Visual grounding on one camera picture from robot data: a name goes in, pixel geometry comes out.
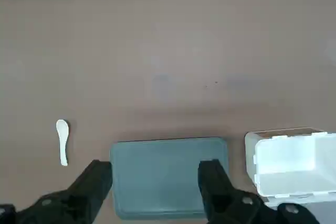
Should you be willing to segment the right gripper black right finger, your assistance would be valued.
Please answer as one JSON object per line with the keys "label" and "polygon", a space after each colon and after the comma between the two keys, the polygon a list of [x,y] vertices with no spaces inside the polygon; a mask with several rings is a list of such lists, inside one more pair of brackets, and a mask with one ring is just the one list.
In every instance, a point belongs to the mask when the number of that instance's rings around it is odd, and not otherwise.
{"label": "right gripper black right finger", "polygon": [[318,223],[302,205],[271,209],[258,195],[235,188],[217,159],[199,163],[198,186],[208,223]]}

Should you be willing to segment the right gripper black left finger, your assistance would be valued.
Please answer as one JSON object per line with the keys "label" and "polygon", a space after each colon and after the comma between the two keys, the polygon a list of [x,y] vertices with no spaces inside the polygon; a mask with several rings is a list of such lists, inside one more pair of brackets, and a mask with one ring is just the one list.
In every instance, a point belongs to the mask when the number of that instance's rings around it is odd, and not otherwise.
{"label": "right gripper black left finger", "polygon": [[95,159],[65,190],[43,195],[20,211],[1,204],[1,223],[93,223],[112,182],[111,163]]}

